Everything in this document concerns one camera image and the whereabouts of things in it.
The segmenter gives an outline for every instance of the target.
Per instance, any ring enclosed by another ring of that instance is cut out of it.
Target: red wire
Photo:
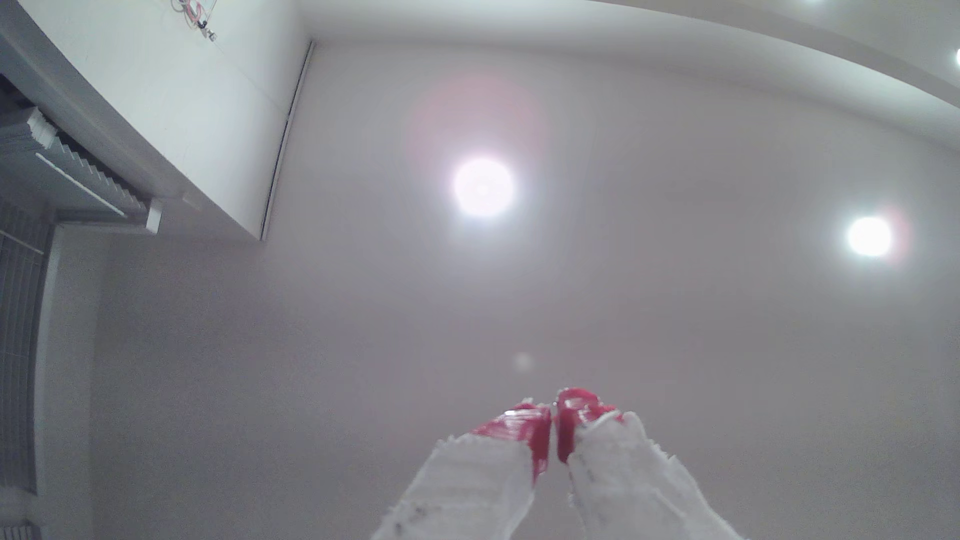
[[[193,10],[190,9],[190,2],[191,2],[191,0],[186,0],[186,1],[183,3],[183,7],[186,9],[186,16],[187,16],[187,18],[189,18],[194,24],[200,24],[200,17],[201,17],[201,15],[204,14],[204,6],[202,6],[201,3],[200,3],[200,1],[198,0],[198,1],[197,1],[197,14],[196,14],[196,16],[194,16]]]

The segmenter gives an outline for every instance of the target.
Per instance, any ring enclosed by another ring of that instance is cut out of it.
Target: window
[[[0,198],[0,486],[36,492],[36,328],[53,227]]]

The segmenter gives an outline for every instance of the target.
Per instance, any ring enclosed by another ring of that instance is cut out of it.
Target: white ceiling
[[[304,7],[328,46],[269,241],[112,251],[98,538],[362,539],[436,439],[566,385],[636,410],[748,537],[960,537],[960,158],[889,125],[956,146],[953,106],[622,6]],[[491,222],[449,192],[481,150],[519,184]],[[842,241],[877,209],[889,262]],[[517,540],[582,538],[551,467]]]
[[[490,45],[665,66],[838,105],[960,149],[960,12],[948,0],[621,3],[650,9],[587,0],[300,0],[321,44]]]

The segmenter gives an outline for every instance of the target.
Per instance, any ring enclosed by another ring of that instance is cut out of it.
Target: recessed light
[[[534,369],[534,358],[527,353],[517,353],[514,356],[514,369],[518,373],[530,373]]]
[[[460,210],[473,217],[493,217],[514,201],[514,178],[502,163],[473,160],[457,171],[453,195]]]
[[[890,224],[881,217],[861,217],[847,229],[847,243],[858,255],[883,257],[890,253],[893,247],[893,231]]]

